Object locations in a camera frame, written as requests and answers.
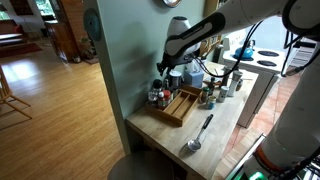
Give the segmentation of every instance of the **kitchen cabinet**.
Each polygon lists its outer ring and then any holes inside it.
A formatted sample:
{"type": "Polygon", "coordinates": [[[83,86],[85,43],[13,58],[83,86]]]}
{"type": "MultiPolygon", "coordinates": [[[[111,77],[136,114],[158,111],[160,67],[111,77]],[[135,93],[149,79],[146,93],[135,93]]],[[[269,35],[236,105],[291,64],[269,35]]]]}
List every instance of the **kitchen cabinet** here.
{"type": "Polygon", "coordinates": [[[72,38],[73,35],[67,23],[53,20],[46,21],[45,26],[51,44],[61,59],[71,61],[73,56],[79,54],[76,42],[72,38]]]}

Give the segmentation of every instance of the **stovetop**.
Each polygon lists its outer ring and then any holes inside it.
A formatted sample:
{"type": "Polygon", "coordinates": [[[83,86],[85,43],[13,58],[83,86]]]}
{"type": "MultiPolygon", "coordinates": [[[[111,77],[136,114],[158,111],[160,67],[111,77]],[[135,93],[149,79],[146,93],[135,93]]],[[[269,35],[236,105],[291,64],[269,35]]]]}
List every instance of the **stovetop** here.
{"type": "MultiPolygon", "coordinates": [[[[237,59],[233,57],[235,54],[235,50],[236,49],[225,51],[223,54],[223,59],[227,62],[235,63],[237,61],[237,59]]],[[[240,66],[247,66],[247,67],[279,74],[282,70],[283,62],[285,60],[285,53],[282,51],[254,47],[252,58],[253,58],[252,61],[240,61],[240,66]],[[272,66],[262,65],[258,61],[268,61],[268,62],[271,62],[273,65],[272,66]]]]}

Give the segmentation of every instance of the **wooden tray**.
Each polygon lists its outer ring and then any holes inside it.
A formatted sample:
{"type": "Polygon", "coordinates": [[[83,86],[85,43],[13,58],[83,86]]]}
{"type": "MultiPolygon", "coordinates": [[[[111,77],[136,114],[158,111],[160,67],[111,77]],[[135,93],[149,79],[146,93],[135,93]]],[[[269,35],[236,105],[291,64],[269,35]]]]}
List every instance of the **wooden tray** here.
{"type": "Polygon", "coordinates": [[[182,127],[197,104],[200,93],[201,89],[182,85],[178,95],[164,110],[154,108],[148,103],[146,103],[145,108],[147,111],[155,113],[163,119],[182,127]]]}

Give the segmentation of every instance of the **cable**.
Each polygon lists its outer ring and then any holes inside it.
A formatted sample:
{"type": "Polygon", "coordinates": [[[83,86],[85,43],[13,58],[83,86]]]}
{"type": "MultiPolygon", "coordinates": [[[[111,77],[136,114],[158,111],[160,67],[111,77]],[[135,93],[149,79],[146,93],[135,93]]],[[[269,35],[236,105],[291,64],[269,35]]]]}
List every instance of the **cable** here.
{"type": "Polygon", "coordinates": [[[312,58],[309,60],[308,63],[306,63],[304,66],[299,66],[294,68],[293,70],[287,71],[286,76],[292,76],[304,70],[306,67],[308,67],[310,64],[313,63],[313,61],[319,56],[319,54],[320,54],[320,49],[318,49],[318,51],[312,56],[312,58]]]}
{"type": "Polygon", "coordinates": [[[311,154],[311,156],[307,157],[306,159],[302,160],[298,163],[295,167],[291,168],[290,170],[280,174],[277,179],[293,179],[298,172],[302,169],[307,167],[314,158],[316,158],[320,154],[320,146],[311,154]]]}
{"type": "MultiPolygon", "coordinates": [[[[291,41],[293,41],[293,33],[290,33],[289,31],[287,31],[287,34],[286,34],[286,40],[285,40],[285,42],[284,42],[283,47],[285,47],[285,46],[286,46],[286,44],[287,44],[287,42],[288,42],[289,34],[291,34],[291,41]]],[[[288,49],[288,52],[287,52],[286,59],[285,59],[285,61],[283,62],[283,65],[282,65],[282,69],[281,69],[281,73],[280,73],[280,75],[281,75],[282,77],[287,77],[287,76],[286,76],[286,74],[284,73],[284,69],[285,69],[285,67],[286,67],[286,65],[287,65],[287,62],[288,62],[289,56],[290,56],[290,54],[291,54],[291,50],[292,50],[292,45],[291,45],[291,46],[289,46],[289,49],[288,49]]]]}
{"type": "Polygon", "coordinates": [[[245,39],[245,41],[244,41],[244,43],[243,43],[243,46],[242,46],[240,55],[239,55],[239,57],[237,58],[237,62],[233,65],[231,71],[226,72],[226,73],[223,74],[223,75],[214,75],[214,74],[212,74],[212,73],[207,69],[207,67],[203,64],[203,62],[202,62],[200,59],[195,58],[196,62],[200,65],[201,69],[202,69],[205,73],[209,74],[210,76],[222,78],[222,77],[225,77],[225,76],[230,75],[234,70],[237,70],[237,69],[238,69],[238,66],[239,66],[239,64],[240,64],[241,58],[242,58],[242,56],[243,56],[243,54],[244,54],[244,51],[245,51],[246,48],[247,48],[247,45],[248,45],[248,43],[249,43],[249,40],[251,39],[253,33],[256,31],[256,29],[260,26],[260,24],[261,24],[262,22],[263,22],[263,21],[260,21],[259,23],[254,24],[254,25],[250,28],[250,30],[249,30],[249,32],[248,32],[248,34],[247,34],[247,37],[246,37],[246,39],[245,39]]]}

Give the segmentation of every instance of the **ladle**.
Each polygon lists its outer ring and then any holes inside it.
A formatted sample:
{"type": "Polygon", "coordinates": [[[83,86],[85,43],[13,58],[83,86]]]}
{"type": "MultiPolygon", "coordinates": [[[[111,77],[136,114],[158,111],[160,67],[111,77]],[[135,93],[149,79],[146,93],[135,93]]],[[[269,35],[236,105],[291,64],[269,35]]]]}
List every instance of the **ladle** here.
{"type": "Polygon", "coordinates": [[[210,116],[207,117],[207,120],[204,122],[197,139],[192,139],[192,140],[188,141],[188,148],[191,151],[197,151],[201,148],[201,143],[199,141],[200,136],[203,133],[203,131],[208,127],[212,117],[213,117],[213,114],[210,114],[210,116]]]}

